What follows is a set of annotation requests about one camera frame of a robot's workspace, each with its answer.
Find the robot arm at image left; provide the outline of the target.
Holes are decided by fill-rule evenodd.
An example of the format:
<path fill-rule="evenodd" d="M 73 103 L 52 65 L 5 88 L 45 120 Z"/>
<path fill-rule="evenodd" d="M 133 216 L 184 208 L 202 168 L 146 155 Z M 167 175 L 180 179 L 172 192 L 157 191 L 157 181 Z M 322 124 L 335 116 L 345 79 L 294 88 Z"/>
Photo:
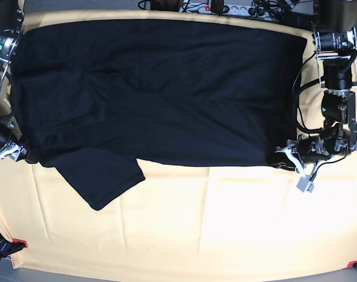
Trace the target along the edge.
<path fill-rule="evenodd" d="M 8 68 L 19 43 L 23 21 L 24 13 L 18 1 L 0 1 L 0 95 L 4 79 L 12 83 Z M 0 160 L 10 157 L 16 162 L 37 163 L 37 153 L 12 131 L 11 117 L 12 112 L 0 116 Z"/>

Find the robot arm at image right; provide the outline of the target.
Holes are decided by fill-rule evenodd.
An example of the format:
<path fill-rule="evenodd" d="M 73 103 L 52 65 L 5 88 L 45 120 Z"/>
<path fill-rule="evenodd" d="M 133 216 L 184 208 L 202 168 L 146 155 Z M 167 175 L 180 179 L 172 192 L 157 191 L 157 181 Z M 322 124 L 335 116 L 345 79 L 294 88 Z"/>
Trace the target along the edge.
<path fill-rule="evenodd" d="M 318 79 L 293 90 L 295 109 L 301 94 L 319 85 L 323 90 L 321 113 L 323 126 L 309 129 L 296 122 L 301 135 L 277 147 L 268 165 L 277 169 L 305 172 L 313 164 L 309 180 L 321 165 L 332 163 L 333 157 L 346 158 L 357 149 L 355 92 L 357 87 L 357 1 L 315 1 L 312 24 L 313 44 Z"/>

